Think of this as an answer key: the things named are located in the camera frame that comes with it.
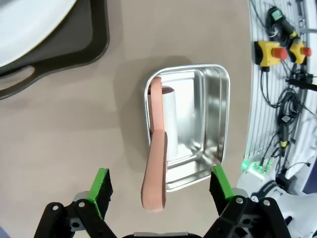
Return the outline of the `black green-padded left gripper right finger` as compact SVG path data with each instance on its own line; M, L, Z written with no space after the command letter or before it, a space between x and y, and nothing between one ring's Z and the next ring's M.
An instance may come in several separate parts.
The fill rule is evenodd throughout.
M258 202L235 195L221 165L212 167L210 193L219 217L205 238L289 238L286 222L272 198Z

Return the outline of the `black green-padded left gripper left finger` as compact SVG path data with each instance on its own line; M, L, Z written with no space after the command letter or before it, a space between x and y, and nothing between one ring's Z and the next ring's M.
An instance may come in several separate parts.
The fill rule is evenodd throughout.
M72 238L77 231L86 231L91 238L116 237L105 222L112 193L109 169L100 168L85 198L66 207L59 202L45 207L34 237Z

